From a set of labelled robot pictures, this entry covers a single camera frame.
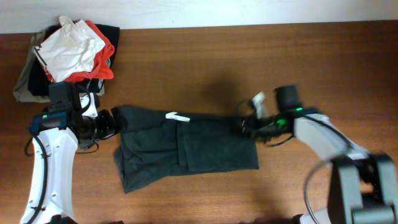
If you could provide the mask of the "dark green t-shirt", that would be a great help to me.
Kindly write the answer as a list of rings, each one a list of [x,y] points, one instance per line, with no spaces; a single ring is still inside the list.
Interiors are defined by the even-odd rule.
[[[121,145],[114,152],[125,193],[168,176],[259,168],[256,143],[242,136],[239,118],[135,106],[113,108]]]

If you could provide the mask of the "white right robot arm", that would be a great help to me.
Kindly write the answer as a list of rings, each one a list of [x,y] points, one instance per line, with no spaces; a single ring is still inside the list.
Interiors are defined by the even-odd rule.
[[[248,116],[239,124],[242,133],[268,142],[283,134],[310,147],[321,159],[307,175],[303,196],[307,213],[295,223],[397,223],[397,174],[387,154],[372,154],[337,130],[315,108],[296,108],[268,118]],[[331,167],[327,207],[311,209],[308,186],[325,166]]]

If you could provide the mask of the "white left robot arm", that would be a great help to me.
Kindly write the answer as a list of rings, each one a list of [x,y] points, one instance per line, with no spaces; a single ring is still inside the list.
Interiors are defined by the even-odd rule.
[[[29,199],[21,223],[75,223],[72,175],[78,149],[89,153],[119,128],[107,110],[96,116],[79,110],[48,110],[30,126],[34,168]]]

